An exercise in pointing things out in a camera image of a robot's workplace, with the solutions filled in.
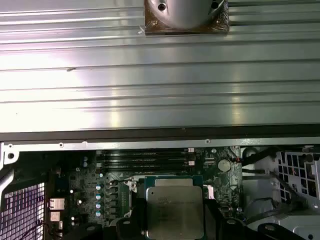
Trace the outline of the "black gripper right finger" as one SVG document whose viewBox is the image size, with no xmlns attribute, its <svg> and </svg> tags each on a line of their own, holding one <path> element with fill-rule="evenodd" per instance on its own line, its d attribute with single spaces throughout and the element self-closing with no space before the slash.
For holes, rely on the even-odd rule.
<svg viewBox="0 0 320 240">
<path fill-rule="evenodd" d="M 262 223 L 252 230 L 235 218 L 225 218 L 214 199 L 203 201 L 207 240 L 296 240 L 298 235 L 275 223 Z"/>
</svg>

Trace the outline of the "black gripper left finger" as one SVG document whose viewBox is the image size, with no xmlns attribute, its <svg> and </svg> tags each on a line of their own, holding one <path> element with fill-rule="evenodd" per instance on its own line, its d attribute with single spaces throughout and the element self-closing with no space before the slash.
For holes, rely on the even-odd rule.
<svg viewBox="0 0 320 240">
<path fill-rule="evenodd" d="M 101 224 L 88 222 L 74 229 L 76 240 L 143 240 L 146 230 L 147 201 L 138 198 L 130 217 L 119 219 L 115 226 L 102 227 Z"/>
</svg>

